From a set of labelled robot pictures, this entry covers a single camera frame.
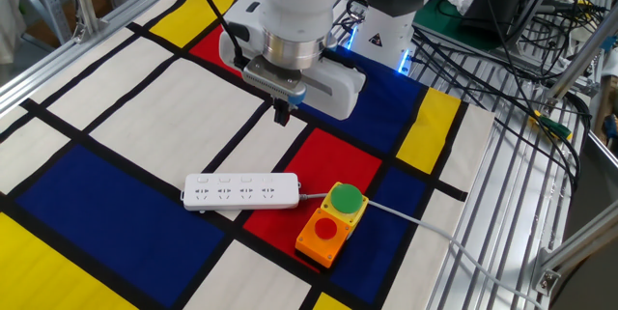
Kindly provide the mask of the white Franka Hand gripper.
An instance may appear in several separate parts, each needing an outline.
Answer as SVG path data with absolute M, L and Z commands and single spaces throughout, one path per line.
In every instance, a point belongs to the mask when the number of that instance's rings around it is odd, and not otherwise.
M 302 71 L 301 81 L 307 88 L 304 104 L 342 121 L 355 108 L 366 73 L 350 58 L 326 53 L 311 68 Z M 285 127 L 290 120 L 289 104 L 275 99 L 273 109 L 273 121 Z

